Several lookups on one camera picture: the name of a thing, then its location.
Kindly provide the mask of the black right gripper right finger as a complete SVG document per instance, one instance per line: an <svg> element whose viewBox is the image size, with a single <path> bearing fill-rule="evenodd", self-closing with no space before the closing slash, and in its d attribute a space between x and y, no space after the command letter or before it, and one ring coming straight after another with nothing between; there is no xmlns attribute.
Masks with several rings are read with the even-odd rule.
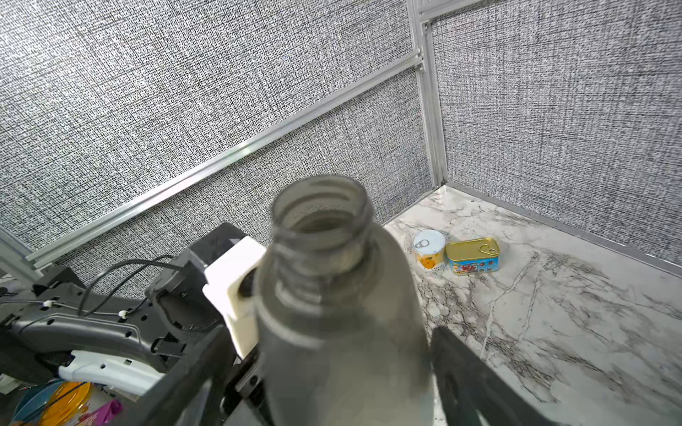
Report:
<svg viewBox="0 0 682 426"><path fill-rule="evenodd" d="M448 328L432 333L431 361L448 425L552 425Z"/></svg>

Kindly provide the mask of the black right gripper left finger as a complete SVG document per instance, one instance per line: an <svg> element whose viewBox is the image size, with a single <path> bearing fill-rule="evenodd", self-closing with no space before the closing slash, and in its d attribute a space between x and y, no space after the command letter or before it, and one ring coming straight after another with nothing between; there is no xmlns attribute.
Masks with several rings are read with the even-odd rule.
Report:
<svg viewBox="0 0 682 426"><path fill-rule="evenodd" d="M220 425L234 349L218 326L119 417L115 425Z"/></svg>

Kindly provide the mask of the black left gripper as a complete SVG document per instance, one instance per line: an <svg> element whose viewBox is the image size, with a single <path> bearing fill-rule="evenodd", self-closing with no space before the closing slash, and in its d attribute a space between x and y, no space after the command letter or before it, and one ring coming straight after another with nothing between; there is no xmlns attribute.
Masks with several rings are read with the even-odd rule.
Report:
<svg viewBox="0 0 682 426"><path fill-rule="evenodd" d="M224 323L202 292L208 284L205 273L245 236L234 225L219 225L174 257L145 291L163 325L179 341L195 344Z"/></svg>

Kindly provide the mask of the grey translucent bottle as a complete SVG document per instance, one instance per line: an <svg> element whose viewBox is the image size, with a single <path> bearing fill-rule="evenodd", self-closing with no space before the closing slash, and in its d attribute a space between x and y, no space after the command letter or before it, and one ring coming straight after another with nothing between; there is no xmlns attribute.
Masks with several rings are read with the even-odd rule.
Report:
<svg viewBox="0 0 682 426"><path fill-rule="evenodd" d="M424 319L401 246L365 188L300 179L272 204L254 301L266 401L277 425L430 425Z"/></svg>

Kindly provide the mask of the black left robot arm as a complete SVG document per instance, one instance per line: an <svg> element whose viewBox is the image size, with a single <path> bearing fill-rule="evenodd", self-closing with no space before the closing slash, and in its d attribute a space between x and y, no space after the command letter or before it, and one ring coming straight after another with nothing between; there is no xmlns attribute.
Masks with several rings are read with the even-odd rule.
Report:
<svg viewBox="0 0 682 426"><path fill-rule="evenodd" d="M202 289L206 271L246 234L224 223L185 248L162 256L116 264L130 267L124 286L156 269L142 300L98 295L73 270L56 266L25 302L3 299L17 310L1 316L1 371L33 384L47 383L76 361L78 351L130 360L164 374L224 320Z"/></svg>

